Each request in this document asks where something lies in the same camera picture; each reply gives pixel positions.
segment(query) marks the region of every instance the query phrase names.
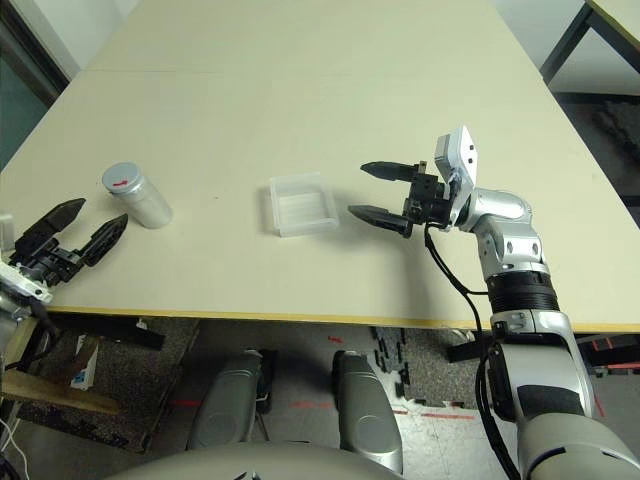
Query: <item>table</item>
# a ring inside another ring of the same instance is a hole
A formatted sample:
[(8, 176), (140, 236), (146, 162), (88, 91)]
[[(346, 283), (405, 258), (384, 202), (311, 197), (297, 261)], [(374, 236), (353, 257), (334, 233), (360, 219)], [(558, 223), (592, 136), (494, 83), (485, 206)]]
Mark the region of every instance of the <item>table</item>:
[[(465, 123), (478, 184), (534, 209), (562, 309), (577, 331), (640, 331), (640, 233), (540, 74), (485, 0), (142, 2), (0, 177), (21, 232), (54, 204), (88, 202), (60, 237), (81, 246), (121, 213), (101, 185), (134, 161), (173, 222), (131, 222), (52, 310), (405, 327), (469, 327), (468, 306), (421, 235), (405, 240), (346, 211), (400, 211), (408, 185), (359, 170), (431, 161)], [(269, 178), (320, 171), (333, 233), (279, 238)], [(473, 289), (473, 235), (434, 234)], [(485, 298), (476, 302), (485, 325)]]
[(640, 4), (635, 0), (586, 0), (540, 67), (549, 84), (585, 33), (593, 28), (633, 68), (640, 72)]

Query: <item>table leg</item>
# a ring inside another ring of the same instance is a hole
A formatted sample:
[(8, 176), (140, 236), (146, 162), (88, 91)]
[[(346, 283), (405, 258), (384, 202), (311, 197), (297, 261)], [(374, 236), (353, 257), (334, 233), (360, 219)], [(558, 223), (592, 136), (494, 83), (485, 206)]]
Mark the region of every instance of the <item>table leg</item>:
[(547, 85), (589, 30), (587, 20), (592, 13), (593, 9), (585, 3), (540, 67), (542, 79)]

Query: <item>cylindrical canister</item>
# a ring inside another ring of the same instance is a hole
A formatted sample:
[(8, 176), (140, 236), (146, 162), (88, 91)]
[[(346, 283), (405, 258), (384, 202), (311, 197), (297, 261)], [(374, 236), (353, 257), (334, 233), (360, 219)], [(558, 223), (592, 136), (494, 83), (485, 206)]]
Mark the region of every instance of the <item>cylindrical canister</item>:
[(135, 163), (109, 167), (102, 183), (144, 227), (160, 228), (171, 221), (171, 207)]

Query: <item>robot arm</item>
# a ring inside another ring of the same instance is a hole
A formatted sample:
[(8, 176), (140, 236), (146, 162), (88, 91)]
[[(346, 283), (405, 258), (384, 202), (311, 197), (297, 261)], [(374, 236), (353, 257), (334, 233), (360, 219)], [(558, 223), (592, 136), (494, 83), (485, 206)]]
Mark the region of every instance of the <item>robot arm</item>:
[(518, 426), (522, 478), (640, 478), (640, 464), (622, 441), (591, 419), (591, 383), (559, 309), (531, 207), (511, 193), (476, 188), (477, 155), (461, 127), (437, 142), (444, 184), (426, 174), (425, 163), (364, 165), (379, 178), (411, 182), (409, 197), (402, 215), (349, 209), (405, 237), (413, 224), (475, 234), (493, 310), (487, 356), (494, 411)]

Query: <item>clear plastic box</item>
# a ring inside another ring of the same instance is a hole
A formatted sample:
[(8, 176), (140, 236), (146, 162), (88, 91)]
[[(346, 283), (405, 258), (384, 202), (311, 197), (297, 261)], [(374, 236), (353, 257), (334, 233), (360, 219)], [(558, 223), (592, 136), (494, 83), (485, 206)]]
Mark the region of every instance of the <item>clear plastic box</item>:
[(308, 235), (339, 225), (331, 189), (319, 173), (273, 177), (273, 223), (281, 237)]

